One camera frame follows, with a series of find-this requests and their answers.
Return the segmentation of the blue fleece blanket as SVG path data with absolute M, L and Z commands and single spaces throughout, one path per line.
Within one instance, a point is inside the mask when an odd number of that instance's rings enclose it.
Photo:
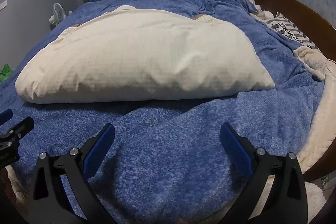
M 159 9 L 188 18 L 207 14 L 236 25 L 250 39 L 275 88 L 213 100 L 32 105 L 15 81 L 36 53 L 66 28 L 119 6 Z M 13 166 L 29 186 L 41 152 L 61 155 L 81 146 L 106 123 L 116 139 L 90 184 L 118 223 L 199 221 L 221 210 L 244 185 L 220 142 L 225 122 L 274 155 L 297 153 L 305 144 L 324 83 L 294 57 L 298 44 L 252 18 L 248 0 L 101 0 L 88 2 L 34 46 L 1 83 L 7 127 L 32 117 L 33 131 L 20 142 Z

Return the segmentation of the cream hooded puffer jacket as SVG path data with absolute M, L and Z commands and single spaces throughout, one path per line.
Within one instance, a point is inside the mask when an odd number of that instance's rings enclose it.
M 234 24 L 131 6 L 65 29 L 15 81 L 18 96 L 36 104 L 214 98 L 274 86 Z

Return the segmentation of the brown wooden headboard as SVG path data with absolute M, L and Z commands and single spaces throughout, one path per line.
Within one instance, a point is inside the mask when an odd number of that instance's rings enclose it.
M 331 60 L 336 55 L 335 26 L 311 8 L 297 0 L 256 0 L 261 8 L 274 14 L 282 13 L 307 35 L 322 53 Z

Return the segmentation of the white wall switch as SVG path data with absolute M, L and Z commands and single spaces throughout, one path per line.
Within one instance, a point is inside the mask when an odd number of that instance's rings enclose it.
M 2 9 L 4 9 L 7 6 L 7 0 L 4 0 L 1 4 L 0 4 L 0 11 Z

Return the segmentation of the striped black white pillow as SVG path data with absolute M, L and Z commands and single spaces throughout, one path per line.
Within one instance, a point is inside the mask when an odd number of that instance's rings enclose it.
M 283 36 L 296 41 L 303 46 L 309 47 L 312 50 L 319 50 L 319 48 L 314 44 L 314 42 L 308 38 L 296 24 L 294 24 L 291 20 L 286 18 L 281 13 L 277 13 L 275 18 L 267 19 L 266 25 L 273 29 L 274 31 L 282 34 Z

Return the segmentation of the white desk fan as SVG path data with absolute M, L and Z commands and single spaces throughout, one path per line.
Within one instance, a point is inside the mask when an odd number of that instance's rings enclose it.
M 52 7 L 52 16 L 49 18 L 50 27 L 53 29 L 66 18 L 66 13 L 60 3 L 54 3 Z

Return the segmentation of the green bag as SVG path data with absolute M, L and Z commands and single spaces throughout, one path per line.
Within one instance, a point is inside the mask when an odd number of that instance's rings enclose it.
M 13 71 L 11 67 L 8 64 L 5 64 L 0 71 L 0 83 L 7 80 L 10 77 L 12 72 Z

